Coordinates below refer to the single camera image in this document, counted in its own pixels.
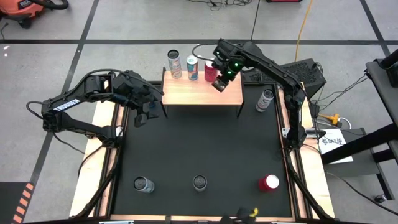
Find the shop vacuum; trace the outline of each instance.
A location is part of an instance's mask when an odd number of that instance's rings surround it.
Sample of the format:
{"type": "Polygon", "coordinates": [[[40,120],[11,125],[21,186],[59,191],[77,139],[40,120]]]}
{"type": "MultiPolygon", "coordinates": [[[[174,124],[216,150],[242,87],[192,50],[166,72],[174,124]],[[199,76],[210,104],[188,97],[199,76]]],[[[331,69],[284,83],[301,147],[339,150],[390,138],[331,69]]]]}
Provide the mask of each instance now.
{"type": "Polygon", "coordinates": [[[44,9],[64,10],[69,7],[68,0],[55,4],[51,0],[0,0],[0,11],[5,19],[17,21],[22,28],[28,29],[32,19],[44,9]]]}

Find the gray floor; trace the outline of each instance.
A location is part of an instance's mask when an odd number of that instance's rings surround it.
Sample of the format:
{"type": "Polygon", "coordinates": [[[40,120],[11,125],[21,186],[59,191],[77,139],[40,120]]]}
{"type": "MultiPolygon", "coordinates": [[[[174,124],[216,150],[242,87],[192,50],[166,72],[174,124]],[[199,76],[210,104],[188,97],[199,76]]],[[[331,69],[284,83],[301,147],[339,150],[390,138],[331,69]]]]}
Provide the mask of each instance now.
{"type": "MultiPolygon", "coordinates": [[[[0,117],[3,127],[7,127],[0,134],[3,147],[0,151],[0,181],[29,181],[45,133],[41,122],[25,109],[25,103],[59,94],[74,58],[80,56],[72,78],[72,87],[85,73],[108,67],[132,69],[148,80],[160,80],[162,67],[167,66],[167,51],[177,49],[182,58],[185,58],[197,43],[195,40],[220,37],[295,40],[309,3],[309,0],[303,0],[300,4],[268,4],[265,0],[253,0],[244,7],[228,6],[214,12],[206,4],[183,0],[99,0],[93,22],[88,27],[87,40],[138,42],[85,44],[83,50],[75,54],[78,44],[85,42],[79,40],[91,6],[97,1],[69,0],[70,9],[47,11],[34,21],[29,30],[21,29],[14,21],[0,21],[0,27],[5,22],[9,23],[3,33],[6,40],[10,40],[0,44],[3,49],[0,55],[0,99],[5,105],[0,117]],[[191,42],[178,44],[173,41],[176,39],[191,42]],[[32,44],[34,41],[31,40],[43,42],[32,44]],[[55,40],[59,42],[46,44],[47,41],[55,40]],[[68,44],[62,44],[61,40],[66,40],[68,44]],[[169,40],[175,44],[162,41],[146,44],[148,42],[140,40],[169,40]]],[[[398,2],[366,0],[366,3],[384,40],[393,40],[395,42],[390,43],[398,44],[398,2]]],[[[313,58],[322,64],[328,80],[323,96],[342,90],[357,80],[363,75],[366,62],[384,57],[381,47],[384,43],[377,42],[375,31],[360,0],[315,0],[302,40],[325,40],[317,45],[304,43],[300,46],[298,56],[299,59],[313,58]],[[346,45],[340,42],[340,45],[330,45],[328,40],[366,40],[369,44],[346,45]]],[[[265,55],[277,63],[294,60],[294,42],[274,43],[259,46],[265,55]]],[[[198,53],[209,57],[212,48],[213,46],[205,46],[198,49],[198,53]]],[[[398,49],[398,45],[389,45],[388,49],[392,52],[398,49]]],[[[94,104],[86,104],[72,108],[68,113],[76,119],[91,122],[94,110],[94,104]]],[[[364,127],[367,132],[391,122],[370,81],[356,86],[324,113],[338,113],[348,118],[354,128],[364,127]]],[[[59,136],[80,149],[85,148],[86,138],[83,136],[73,133],[60,133],[59,136]]],[[[81,154],[57,141],[51,142],[25,222],[68,218],[81,160],[81,154]]],[[[397,164],[389,161],[384,162],[382,167],[398,197],[397,164]]],[[[327,178],[333,208],[341,220],[398,223],[397,217],[367,202],[341,181],[327,178]]],[[[376,176],[347,180],[370,197],[382,193],[376,176]]],[[[383,205],[398,210],[398,201],[385,202],[383,205]]]]}

